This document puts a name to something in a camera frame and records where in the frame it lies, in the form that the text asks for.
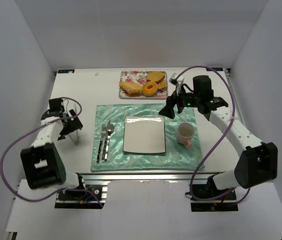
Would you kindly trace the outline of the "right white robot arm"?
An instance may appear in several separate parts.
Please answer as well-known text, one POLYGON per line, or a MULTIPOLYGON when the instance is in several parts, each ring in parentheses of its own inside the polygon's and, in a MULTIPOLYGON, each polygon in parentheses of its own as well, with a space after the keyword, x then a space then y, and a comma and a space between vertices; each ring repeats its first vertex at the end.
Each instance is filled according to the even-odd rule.
POLYGON ((184 108, 196 108, 222 132, 222 138, 228 139, 239 159, 233 170, 210 176, 199 196, 195 196, 192 189, 189 191, 190 195, 199 201, 218 200, 237 187, 250 189, 276 179, 277 146, 253 135, 233 116, 234 111, 229 108, 228 103, 222 97, 214 95, 209 76, 199 75, 192 80, 194 89, 186 92, 188 85, 184 83, 184 78, 176 73, 172 75, 169 82, 175 85, 175 90, 167 97, 166 105, 159 114, 173 119, 174 109, 180 114, 184 108))

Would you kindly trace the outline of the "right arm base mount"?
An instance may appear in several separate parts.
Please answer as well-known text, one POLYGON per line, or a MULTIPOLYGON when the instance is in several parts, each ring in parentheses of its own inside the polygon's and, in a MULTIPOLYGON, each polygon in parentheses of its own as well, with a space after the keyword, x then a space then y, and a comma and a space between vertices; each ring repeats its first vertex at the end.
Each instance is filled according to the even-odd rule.
POLYGON ((234 189, 217 190, 210 183, 193 183, 191 190, 196 198, 193 198, 190 191, 184 195, 190 199, 192 212, 237 212, 239 210, 234 189))

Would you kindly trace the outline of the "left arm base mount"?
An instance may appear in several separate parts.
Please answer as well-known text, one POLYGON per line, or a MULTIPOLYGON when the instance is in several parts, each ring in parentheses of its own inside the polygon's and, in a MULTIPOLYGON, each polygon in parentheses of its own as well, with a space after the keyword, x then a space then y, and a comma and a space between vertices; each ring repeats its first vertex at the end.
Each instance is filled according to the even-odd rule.
POLYGON ((107 187, 95 180, 80 176, 79 187, 73 190, 63 190, 56 195, 55 209, 95 209, 101 210, 106 201, 107 187))

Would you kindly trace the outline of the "metal serving tongs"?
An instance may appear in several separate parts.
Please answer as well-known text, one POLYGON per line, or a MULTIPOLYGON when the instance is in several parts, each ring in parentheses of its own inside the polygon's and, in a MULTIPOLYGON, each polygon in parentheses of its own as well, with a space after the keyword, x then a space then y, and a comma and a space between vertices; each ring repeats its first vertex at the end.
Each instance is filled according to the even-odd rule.
MULTIPOLYGON (((77 109, 77 104, 75 102, 72 102, 70 109, 74 111, 74 115, 77 114, 78 109, 77 109)), ((79 144, 78 121, 77 121, 77 118, 73 118, 72 120, 74 121, 74 123, 73 123, 74 131, 70 134, 70 137, 71 137, 73 143, 75 145, 78 145, 79 144)))

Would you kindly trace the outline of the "long yellow bread loaf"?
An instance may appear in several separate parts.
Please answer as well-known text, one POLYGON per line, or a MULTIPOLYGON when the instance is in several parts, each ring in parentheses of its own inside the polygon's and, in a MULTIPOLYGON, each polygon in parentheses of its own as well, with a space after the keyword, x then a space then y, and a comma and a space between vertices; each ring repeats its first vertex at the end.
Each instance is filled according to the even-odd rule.
POLYGON ((120 81, 119 87, 129 95, 140 94, 143 92, 143 87, 134 82, 120 81))

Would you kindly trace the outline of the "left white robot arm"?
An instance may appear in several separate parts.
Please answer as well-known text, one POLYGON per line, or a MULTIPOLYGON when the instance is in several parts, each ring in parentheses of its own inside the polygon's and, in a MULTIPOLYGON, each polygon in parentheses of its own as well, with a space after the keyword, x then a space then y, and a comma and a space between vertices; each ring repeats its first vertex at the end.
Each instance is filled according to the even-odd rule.
POLYGON ((55 187, 58 189, 83 189, 83 178, 78 173, 68 173, 55 143, 83 128, 74 109, 66 111, 62 98, 49 100, 49 108, 41 116, 42 129, 29 148, 20 157, 27 183, 32 190, 55 187))

